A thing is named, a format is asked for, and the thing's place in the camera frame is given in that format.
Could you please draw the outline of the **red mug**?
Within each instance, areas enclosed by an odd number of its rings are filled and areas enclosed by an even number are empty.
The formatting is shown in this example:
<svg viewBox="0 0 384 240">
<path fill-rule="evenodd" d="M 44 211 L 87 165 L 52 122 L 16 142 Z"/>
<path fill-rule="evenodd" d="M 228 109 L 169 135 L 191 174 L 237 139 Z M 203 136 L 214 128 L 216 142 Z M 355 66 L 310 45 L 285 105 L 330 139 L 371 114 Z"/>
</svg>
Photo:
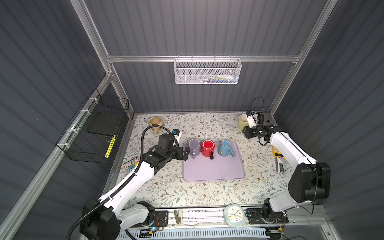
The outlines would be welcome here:
<svg viewBox="0 0 384 240">
<path fill-rule="evenodd" d="M 215 143 L 212 140 L 205 140 L 202 143 L 201 153 L 204 157 L 214 159 Z"/>
</svg>

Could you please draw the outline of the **light green mug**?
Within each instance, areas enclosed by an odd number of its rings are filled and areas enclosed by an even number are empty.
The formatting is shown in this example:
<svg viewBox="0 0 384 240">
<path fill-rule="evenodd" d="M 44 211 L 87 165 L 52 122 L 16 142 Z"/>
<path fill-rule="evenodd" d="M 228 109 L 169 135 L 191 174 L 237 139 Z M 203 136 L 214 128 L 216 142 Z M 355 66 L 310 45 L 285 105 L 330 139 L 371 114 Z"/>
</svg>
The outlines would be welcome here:
<svg viewBox="0 0 384 240">
<path fill-rule="evenodd" d="M 242 131 L 244 127 L 248 127 L 248 126 L 249 126 L 249 123 L 248 123 L 247 115 L 241 114 L 238 121 L 239 130 Z"/>
</svg>

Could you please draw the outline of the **blue polka dot mug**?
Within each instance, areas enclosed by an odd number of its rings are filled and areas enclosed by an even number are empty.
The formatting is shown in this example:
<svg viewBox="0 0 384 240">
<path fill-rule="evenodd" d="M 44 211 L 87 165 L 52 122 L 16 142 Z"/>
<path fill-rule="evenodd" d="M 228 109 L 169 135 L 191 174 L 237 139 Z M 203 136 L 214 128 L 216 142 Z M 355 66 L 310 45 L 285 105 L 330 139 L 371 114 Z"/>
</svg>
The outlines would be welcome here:
<svg viewBox="0 0 384 240">
<path fill-rule="evenodd" d="M 228 140 L 223 140 L 218 148 L 218 154 L 222 157 L 234 157 L 235 152 L 231 147 L 231 143 Z"/>
</svg>

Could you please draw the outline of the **beige speckled mug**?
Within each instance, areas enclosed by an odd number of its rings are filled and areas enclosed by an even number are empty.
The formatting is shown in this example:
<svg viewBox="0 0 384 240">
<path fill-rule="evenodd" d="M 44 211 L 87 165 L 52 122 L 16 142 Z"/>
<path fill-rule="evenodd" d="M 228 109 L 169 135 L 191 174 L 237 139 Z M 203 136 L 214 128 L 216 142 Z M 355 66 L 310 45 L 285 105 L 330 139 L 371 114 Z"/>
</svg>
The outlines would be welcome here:
<svg viewBox="0 0 384 240">
<path fill-rule="evenodd" d="M 150 119 L 150 126 L 157 126 L 156 128 L 152 128 L 152 131 L 155 135 L 158 135 L 159 132 L 162 130 L 161 128 L 158 128 L 158 126 L 164 126 L 164 122 L 160 117 L 153 117 Z"/>
</svg>

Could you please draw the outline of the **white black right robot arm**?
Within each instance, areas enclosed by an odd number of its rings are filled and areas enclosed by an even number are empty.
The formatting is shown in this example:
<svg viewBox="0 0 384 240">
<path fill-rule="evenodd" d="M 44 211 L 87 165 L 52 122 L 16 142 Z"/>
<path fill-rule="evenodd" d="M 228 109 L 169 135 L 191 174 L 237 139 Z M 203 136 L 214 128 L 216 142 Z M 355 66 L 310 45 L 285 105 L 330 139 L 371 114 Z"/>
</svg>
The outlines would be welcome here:
<svg viewBox="0 0 384 240">
<path fill-rule="evenodd" d="M 331 168 L 302 150 L 279 126 L 265 125 L 264 113 L 246 112 L 248 125 L 242 130 L 247 139 L 257 137 L 260 144 L 270 143 L 288 161 L 294 172 L 288 188 L 264 201 L 262 218 L 266 223 L 277 221 L 277 215 L 301 203 L 327 199 L 330 195 Z"/>
</svg>

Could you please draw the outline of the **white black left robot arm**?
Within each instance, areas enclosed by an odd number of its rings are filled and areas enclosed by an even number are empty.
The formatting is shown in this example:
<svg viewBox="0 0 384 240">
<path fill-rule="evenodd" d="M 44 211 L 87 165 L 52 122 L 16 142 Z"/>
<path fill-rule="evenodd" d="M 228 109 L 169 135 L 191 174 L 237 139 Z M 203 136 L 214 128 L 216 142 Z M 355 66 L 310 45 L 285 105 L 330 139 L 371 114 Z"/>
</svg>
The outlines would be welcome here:
<svg viewBox="0 0 384 240">
<path fill-rule="evenodd" d="M 83 208 L 82 216 L 69 228 L 66 239 L 76 228 L 89 240 L 115 240 L 128 228 L 145 223 L 150 224 L 154 218 L 154 207 L 145 201 L 130 209 L 125 205 L 143 184 L 154 177 L 158 171 L 173 159 L 186 161 L 190 148 L 180 147 L 181 131 L 166 129 L 159 136 L 156 146 L 144 152 L 144 139 L 141 137 L 141 152 L 138 165 L 113 189 L 97 200 L 89 199 Z"/>
</svg>

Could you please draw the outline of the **purple mug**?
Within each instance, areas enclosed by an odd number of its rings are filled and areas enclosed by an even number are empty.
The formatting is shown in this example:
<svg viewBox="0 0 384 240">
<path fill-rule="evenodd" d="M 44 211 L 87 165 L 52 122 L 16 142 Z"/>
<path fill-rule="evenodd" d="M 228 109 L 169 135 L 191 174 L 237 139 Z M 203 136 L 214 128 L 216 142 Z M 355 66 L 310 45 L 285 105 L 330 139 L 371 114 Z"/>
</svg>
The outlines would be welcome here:
<svg viewBox="0 0 384 240">
<path fill-rule="evenodd" d="M 190 155 L 194 159 L 201 153 L 201 142 L 198 139 L 191 139 L 189 141 Z"/>
</svg>

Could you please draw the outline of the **lavender plastic tray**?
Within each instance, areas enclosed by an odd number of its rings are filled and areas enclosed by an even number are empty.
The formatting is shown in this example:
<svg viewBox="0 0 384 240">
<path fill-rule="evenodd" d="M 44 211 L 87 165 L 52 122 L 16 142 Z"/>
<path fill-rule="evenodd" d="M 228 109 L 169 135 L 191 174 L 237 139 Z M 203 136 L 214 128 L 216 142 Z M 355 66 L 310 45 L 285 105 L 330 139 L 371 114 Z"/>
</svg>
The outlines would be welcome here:
<svg viewBox="0 0 384 240">
<path fill-rule="evenodd" d="M 231 142 L 235 156 L 222 157 L 214 151 L 214 159 L 199 154 L 195 158 L 189 156 L 183 162 L 183 179 L 187 182 L 242 180 L 245 169 L 236 142 Z"/>
</svg>

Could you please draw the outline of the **yellow calculator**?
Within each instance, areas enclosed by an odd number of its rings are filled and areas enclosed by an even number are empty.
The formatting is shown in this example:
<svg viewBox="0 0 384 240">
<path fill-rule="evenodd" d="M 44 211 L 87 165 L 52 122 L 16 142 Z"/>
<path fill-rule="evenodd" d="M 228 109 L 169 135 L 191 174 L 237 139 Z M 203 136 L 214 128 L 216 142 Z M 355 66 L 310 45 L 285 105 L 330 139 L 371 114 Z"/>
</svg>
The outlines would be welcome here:
<svg viewBox="0 0 384 240">
<path fill-rule="evenodd" d="M 273 146 L 273 155 L 275 158 L 285 158 L 282 153 L 279 152 L 279 150 Z"/>
</svg>

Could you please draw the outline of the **colourful marker pack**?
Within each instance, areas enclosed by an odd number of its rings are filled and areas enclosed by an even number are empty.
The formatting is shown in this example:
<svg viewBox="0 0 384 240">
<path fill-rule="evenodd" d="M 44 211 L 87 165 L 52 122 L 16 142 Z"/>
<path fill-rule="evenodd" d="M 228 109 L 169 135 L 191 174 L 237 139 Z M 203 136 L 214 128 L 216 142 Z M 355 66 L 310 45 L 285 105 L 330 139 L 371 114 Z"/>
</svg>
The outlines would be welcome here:
<svg viewBox="0 0 384 240">
<path fill-rule="evenodd" d="M 126 171 L 128 171 L 130 173 L 139 164 L 139 161 L 140 161 L 140 158 L 138 156 L 136 156 L 133 159 L 128 160 L 125 163 L 123 163 L 123 167 Z"/>
</svg>

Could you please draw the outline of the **small white clock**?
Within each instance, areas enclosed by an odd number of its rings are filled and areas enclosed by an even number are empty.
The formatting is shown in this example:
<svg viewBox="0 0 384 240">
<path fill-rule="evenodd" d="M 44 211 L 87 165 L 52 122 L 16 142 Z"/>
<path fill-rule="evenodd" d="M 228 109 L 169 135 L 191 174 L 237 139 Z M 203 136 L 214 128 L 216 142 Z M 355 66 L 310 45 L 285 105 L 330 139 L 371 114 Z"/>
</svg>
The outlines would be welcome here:
<svg viewBox="0 0 384 240">
<path fill-rule="evenodd" d="M 231 228 L 239 228 L 246 223 L 244 209 L 238 204 L 228 205 L 223 211 L 225 223 Z"/>
</svg>

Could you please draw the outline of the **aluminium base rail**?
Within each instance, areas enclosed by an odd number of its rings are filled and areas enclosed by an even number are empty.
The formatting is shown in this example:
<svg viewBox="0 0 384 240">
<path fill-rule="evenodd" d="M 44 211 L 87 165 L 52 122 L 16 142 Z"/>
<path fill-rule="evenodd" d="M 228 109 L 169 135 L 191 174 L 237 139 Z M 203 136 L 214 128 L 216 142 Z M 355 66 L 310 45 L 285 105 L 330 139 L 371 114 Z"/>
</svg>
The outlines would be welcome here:
<svg viewBox="0 0 384 240">
<path fill-rule="evenodd" d="M 309 205 L 292 208 L 277 215 L 277 221 L 266 223 L 262 218 L 262 207 L 241 206 L 246 214 L 244 226 L 286 227 L 288 225 L 322 225 L 329 222 L 326 211 L 321 206 L 311 209 Z M 123 231 L 129 228 L 177 228 L 177 227 L 205 227 L 225 226 L 225 207 L 204 208 L 159 208 L 138 204 L 130 209 L 123 209 L 119 213 L 106 209 L 109 216 L 115 217 L 117 224 Z"/>
</svg>

